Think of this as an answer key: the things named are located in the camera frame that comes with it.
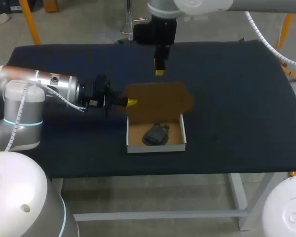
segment brown cardboard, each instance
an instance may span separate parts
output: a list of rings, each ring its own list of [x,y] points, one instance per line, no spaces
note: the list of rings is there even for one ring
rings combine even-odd
[[[131,84],[122,96],[138,100],[136,105],[121,108],[130,125],[177,122],[193,106],[193,97],[181,82]]]
[[[181,114],[192,108],[193,97],[186,91],[183,83],[132,84],[126,87],[122,96],[138,100],[136,105],[120,108],[128,115],[129,153],[185,150],[186,139]],[[143,143],[143,136],[155,123],[170,126],[169,140],[165,146],[147,147]]]

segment cable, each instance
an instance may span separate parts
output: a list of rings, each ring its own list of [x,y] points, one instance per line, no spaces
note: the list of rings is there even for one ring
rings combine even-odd
[[[254,31],[256,32],[256,34],[258,35],[259,39],[262,41],[262,43],[279,59],[281,59],[283,62],[288,63],[288,64],[292,64],[294,66],[296,66],[296,62],[283,56],[282,54],[280,54],[278,51],[276,51],[275,48],[273,48],[264,38],[264,36],[261,34],[261,32],[259,31],[259,29],[257,28],[255,22],[253,21],[250,12],[246,11],[245,12],[247,19],[249,21],[249,23],[251,24],[251,26],[253,27]]]
[[[28,93],[28,85],[25,84],[24,89],[23,89],[23,93],[22,93],[21,103],[20,103],[19,110],[18,110],[18,114],[16,116],[16,121],[15,121],[13,130],[12,130],[12,134],[10,136],[9,143],[6,146],[5,150],[4,150],[5,152],[9,152],[10,151],[10,149],[12,147],[12,144],[13,144],[13,141],[15,139],[16,132],[17,132],[17,130],[19,128],[19,124],[20,124],[20,120],[21,120],[21,115],[22,115],[22,111],[23,111],[23,106],[24,106],[24,102],[25,102],[27,93]]]
[[[86,111],[86,108],[85,107],[79,107],[77,105],[74,105],[72,103],[70,103],[68,100],[66,100],[62,95],[60,95],[59,93],[57,93],[56,91],[54,91],[52,88],[46,86],[46,85],[43,85],[40,83],[40,86],[43,87],[43,88],[46,88],[49,92],[53,93],[54,95],[56,95],[58,98],[60,98],[62,101],[64,101],[67,105],[69,105],[70,107],[76,109],[76,110],[79,110],[81,112],[85,112]]]

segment black tabletop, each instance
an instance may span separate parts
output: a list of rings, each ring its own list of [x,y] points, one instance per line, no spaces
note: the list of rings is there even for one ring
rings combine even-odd
[[[258,42],[172,46],[165,76],[154,76],[153,47],[18,47],[8,65],[77,76],[106,74],[114,89],[182,81],[194,96],[184,114],[186,151],[127,154],[126,116],[46,104],[40,145],[22,153],[51,178],[296,171],[296,96],[275,57]],[[3,102],[0,99],[0,119]]]

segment box lid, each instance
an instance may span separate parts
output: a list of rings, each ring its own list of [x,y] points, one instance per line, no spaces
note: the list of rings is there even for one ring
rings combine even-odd
[[[131,84],[122,96],[138,100],[136,105],[120,108],[130,124],[178,121],[193,106],[193,96],[181,82]]]

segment gray floor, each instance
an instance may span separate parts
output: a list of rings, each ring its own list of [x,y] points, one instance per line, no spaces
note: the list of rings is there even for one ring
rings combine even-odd
[[[113,43],[122,38],[123,0],[62,0],[59,13],[46,14],[37,3],[33,13],[42,43]],[[134,19],[149,17],[145,0],[133,1]],[[261,31],[274,44],[282,14],[254,14]],[[178,20],[177,41],[230,41],[255,33],[241,12],[226,12]],[[0,26],[0,65],[13,49],[33,44],[22,14],[12,14]],[[296,60],[296,19],[283,48],[283,54]],[[296,92],[296,82],[292,82]],[[262,174],[242,175],[248,198]],[[63,196],[73,213],[196,210],[233,208],[226,175],[167,175],[67,179]],[[79,223],[81,237],[263,237],[260,221],[247,233],[238,231],[233,218],[101,221]]]

